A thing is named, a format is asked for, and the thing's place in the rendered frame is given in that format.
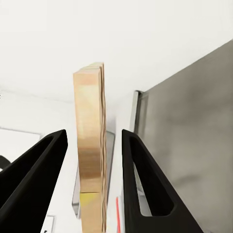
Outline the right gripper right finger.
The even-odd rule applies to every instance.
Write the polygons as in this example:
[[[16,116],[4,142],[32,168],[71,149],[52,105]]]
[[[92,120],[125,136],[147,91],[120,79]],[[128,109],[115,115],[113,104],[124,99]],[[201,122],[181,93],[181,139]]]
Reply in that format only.
[[[135,163],[152,216],[140,211]],[[125,233],[203,233],[140,137],[122,130]]]

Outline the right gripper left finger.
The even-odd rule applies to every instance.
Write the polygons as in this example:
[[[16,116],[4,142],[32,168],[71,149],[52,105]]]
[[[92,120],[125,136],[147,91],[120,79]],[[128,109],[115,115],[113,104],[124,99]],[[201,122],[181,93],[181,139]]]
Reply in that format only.
[[[0,233],[41,232],[67,148],[50,133],[0,171]]]

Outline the jigsaw puzzle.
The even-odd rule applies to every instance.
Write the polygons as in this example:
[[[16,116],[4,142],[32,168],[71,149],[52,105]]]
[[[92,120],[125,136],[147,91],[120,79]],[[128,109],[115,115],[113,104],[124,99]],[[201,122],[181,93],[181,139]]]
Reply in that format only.
[[[106,233],[107,139],[104,62],[73,73],[82,233]]]

